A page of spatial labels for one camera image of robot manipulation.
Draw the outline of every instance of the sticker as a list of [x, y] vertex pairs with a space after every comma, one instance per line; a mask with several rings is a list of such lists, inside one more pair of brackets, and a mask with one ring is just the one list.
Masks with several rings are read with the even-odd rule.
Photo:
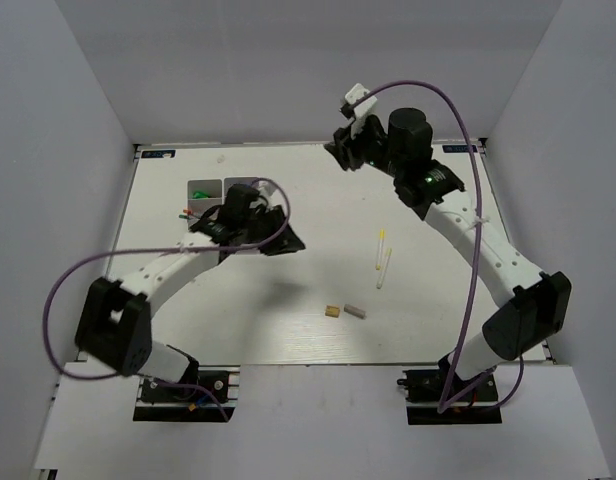
[[[444, 153], [468, 153], [468, 145], [443, 145]], [[472, 146], [472, 151], [477, 153], [477, 145]]]
[[174, 150], [144, 150], [141, 152], [141, 158], [173, 158]]

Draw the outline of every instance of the yellow pen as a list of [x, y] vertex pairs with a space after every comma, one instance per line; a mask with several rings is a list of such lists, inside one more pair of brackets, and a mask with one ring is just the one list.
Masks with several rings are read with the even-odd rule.
[[381, 270], [381, 256], [384, 253], [384, 236], [386, 232], [382, 228], [379, 230], [379, 244], [377, 245], [377, 261], [375, 262], [375, 270]]

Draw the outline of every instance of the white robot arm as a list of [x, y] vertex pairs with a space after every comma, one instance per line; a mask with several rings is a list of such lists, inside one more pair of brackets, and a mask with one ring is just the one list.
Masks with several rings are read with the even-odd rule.
[[[368, 164], [394, 178], [400, 200], [441, 233], [472, 264], [477, 223], [482, 224], [479, 278], [499, 310], [461, 351], [452, 379], [455, 391], [504, 361], [519, 357], [563, 326], [570, 281], [561, 272], [547, 275], [523, 257], [484, 219], [477, 218], [463, 182], [432, 158], [432, 127], [414, 108], [390, 115], [388, 132], [372, 113], [376, 98], [357, 84], [344, 97], [341, 112], [350, 124], [338, 129], [326, 150], [344, 170]], [[441, 376], [454, 352], [439, 361]]]
[[[119, 279], [101, 277], [93, 282], [75, 336], [77, 346], [124, 376], [196, 383], [198, 362], [153, 341], [151, 319], [188, 282], [238, 249], [256, 244], [267, 256], [305, 249], [282, 208], [272, 205], [272, 193], [266, 183], [258, 188], [233, 185], [223, 205], [190, 226], [175, 246], [179, 253], [161, 255]], [[267, 240], [276, 232], [280, 233]]]

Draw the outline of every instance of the white tabletop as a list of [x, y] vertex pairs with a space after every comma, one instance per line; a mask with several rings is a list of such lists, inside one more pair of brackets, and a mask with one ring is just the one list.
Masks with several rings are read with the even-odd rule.
[[[435, 158], [474, 192], [466, 153]], [[503, 231], [481, 165], [484, 213]], [[154, 316], [153, 338], [202, 364], [436, 362], [454, 348], [470, 269], [437, 232], [397, 198], [392, 179], [366, 167], [343, 172], [320, 145], [178, 148], [174, 158], [141, 159], [117, 248], [172, 246], [186, 232], [178, 214], [189, 180], [270, 177], [287, 191], [291, 225], [305, 251], [239, 255], [186, 286]], [[274, 200], [281, 202], [278, 194]], [[378, 233], [393, 248], [381, 290], [374, 268]], [[149, 256], [117, 257], [111, 275]], [[352, 304], [365, 320], [324, 316]], [[469, 337], [495, 305], [480, 284]], [[543, 360], [541, 347], [528, 360]]]

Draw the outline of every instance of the white wall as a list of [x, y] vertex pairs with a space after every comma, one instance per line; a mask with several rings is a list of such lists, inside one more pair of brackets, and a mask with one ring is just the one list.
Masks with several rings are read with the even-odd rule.
[[[354, 83], [428, 80], [487, 136], [561, 0], [57, 0], [135, 143], [325, 140]], [[432, 93], [382, 97], [426, 111]]]
[[488, 147], [512, 238], [572, 280], [550, 345], [616, 478], [616, 1], [564, 1]]
[[[132, 156], [55, 3], [0, 1], [0, 480], [28, 478], [57, 379], [42, 347], [45, 295], [70, 264], [110, 246]], [[100, 268], [78, 275], [53, 311], [63, 359]]]

